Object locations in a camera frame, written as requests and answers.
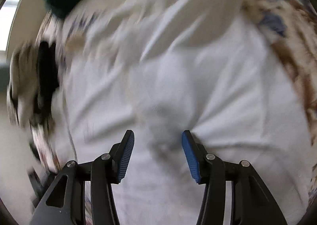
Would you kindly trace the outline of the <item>white t-shirt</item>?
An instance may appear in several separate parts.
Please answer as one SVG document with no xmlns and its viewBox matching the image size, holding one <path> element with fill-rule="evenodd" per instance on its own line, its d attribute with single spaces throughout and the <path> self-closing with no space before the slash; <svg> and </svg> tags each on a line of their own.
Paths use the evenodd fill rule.
<svg viewBox="0 0 317 225">
<path fill-rule="evenodd" d="M 305 214 L 305 117 L 241 0 L 84 0 L 61 43 L 52 136 L 60 163 L 92 161 L 135 134 L 126 178 L 113 188 L 122 224 L 195 224 L 204 189 L 189 172 L 185 130 L 224 161 L 248 160 L 288 224 Z"/>
</svg>

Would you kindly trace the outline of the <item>stack of folded clothes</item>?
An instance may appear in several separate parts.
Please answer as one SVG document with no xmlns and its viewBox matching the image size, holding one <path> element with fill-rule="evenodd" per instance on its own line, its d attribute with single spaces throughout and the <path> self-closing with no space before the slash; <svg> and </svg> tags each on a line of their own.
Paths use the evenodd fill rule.
<svg viewBox="0 0 317 225">
<path fill-rule="evenodd" d="M 59 88 L 58 69 L 55 60 L 56 43 L 39 45 L 36 72 L 39 88 L 34 98 L 34 123 L 44 125 L 51 115 L 53 93 Z"/>
</svg>

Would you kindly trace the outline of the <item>floral fleece bed blanket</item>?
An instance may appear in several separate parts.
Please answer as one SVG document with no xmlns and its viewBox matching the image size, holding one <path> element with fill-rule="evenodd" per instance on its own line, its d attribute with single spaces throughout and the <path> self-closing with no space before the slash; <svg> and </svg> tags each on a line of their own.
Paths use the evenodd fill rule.
<svg viewBox="0 0 317 225">
<path fill-rule="evenodd" d="M 125 0 L 107 0 L 115 7 Z M 81 5 L 81 0 L 67 17 Z M 308 206 L 316 198 L 316 12 L 309 0 L 241 0 L 243 16 L 255 25 L 268 42 L 269 48 L 282 66 L 304 114 L 309 135 L 310 180 Z M 7 90 L 8 117 L 12 125 L 29 127 L 40 163 L 50 171 L 60 171 L 61 164 L 52 144 L 56 130 L 55 102 L 60 92 L 64 46 L 61 30 L 65 19 L 52 12 L 45 17 L 38 38 L 56 43 L 55 60 L 59 88 L 53 93 L 51 115 L 44 125 L 34 123 L 34 98 L 39 88 L 36 72 L 39 44 L 26 44 L 11 57 Z"/>
</svg>

